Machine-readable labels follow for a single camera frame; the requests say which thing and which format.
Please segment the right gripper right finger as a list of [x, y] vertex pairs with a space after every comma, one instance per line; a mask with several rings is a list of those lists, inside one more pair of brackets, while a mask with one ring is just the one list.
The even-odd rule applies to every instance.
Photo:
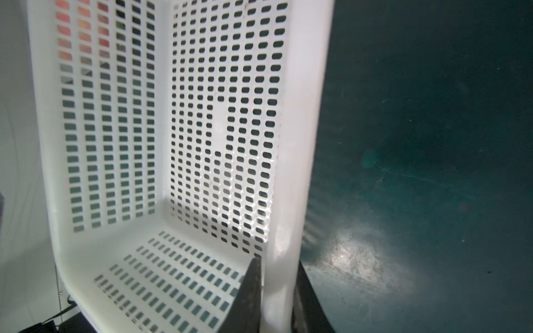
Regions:
[[301, 262], [298, 263], [294, 289], [291, 331], [299, 333], [335, 333]]

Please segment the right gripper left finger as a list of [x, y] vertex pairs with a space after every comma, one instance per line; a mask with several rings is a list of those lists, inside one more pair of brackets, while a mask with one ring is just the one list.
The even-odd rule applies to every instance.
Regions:
[[253, 258], [218, 333], [257, 333], [260, 331], [262, 304], [262, 265]]

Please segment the white plastic perforated basket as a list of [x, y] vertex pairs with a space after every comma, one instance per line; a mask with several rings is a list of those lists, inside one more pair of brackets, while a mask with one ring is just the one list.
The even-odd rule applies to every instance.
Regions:
[[292, 332], [332, 1], [29, 1], [58, 274], [98, 332]]

